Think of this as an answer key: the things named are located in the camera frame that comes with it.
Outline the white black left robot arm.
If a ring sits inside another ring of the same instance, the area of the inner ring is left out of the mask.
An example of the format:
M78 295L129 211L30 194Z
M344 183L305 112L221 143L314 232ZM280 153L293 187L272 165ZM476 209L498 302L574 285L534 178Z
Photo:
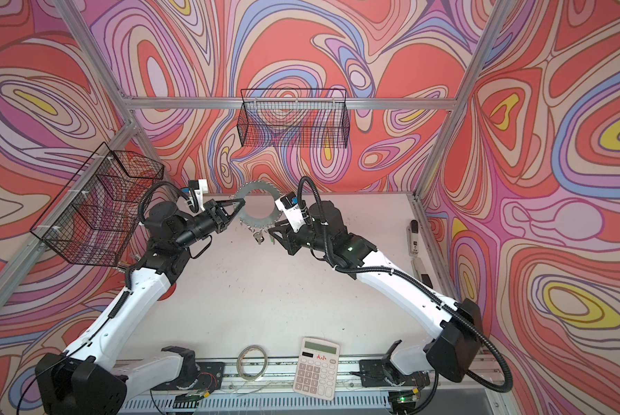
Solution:
M173 183L155 183L138 206L138 221L149 232L147 250L130 266L125 285L90 327L62 353L45 354L35 367L47 414L116 414L124 403L170 383L189 389L197 383L193 350L167 346L152 357L118 368L116 361L154 304L176 284L190 247L211 241L244 208L242 198L201 202L202 183L187 192Z

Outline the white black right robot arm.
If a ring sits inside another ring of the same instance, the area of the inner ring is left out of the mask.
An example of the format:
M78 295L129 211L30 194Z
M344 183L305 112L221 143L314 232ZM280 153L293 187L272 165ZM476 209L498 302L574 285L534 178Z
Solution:
M340 210L320 197L311 178L276 198L283 221L268 230L291 256L302 248L320 252L336 273L380 292L422 327L420 342L394 342L382 358L384 379L392 385L415 372L433 370L451 382L470 378L501 394L512 390L512 371L483 332L479 306L436 292L396 266L372 242L351 233Z

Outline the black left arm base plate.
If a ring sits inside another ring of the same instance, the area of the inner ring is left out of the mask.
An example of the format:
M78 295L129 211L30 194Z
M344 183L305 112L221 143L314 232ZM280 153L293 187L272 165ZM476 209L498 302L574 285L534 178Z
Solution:
M179 382L178 390L200 390L214 392L223 384L225 363L221 361L200 361L196 363L197 373L190 380Z

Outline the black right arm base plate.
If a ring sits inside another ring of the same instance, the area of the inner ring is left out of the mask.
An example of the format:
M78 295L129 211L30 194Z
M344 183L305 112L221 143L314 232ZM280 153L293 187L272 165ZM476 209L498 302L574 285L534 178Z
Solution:
M386 354L380 359L361 360L359 370L351 372L361 380L363 387L415 387L424 389L430 385L430 378L427 372L413 372L405 375L398 370L392 363L393 352L402 343L402 340L395 341Z

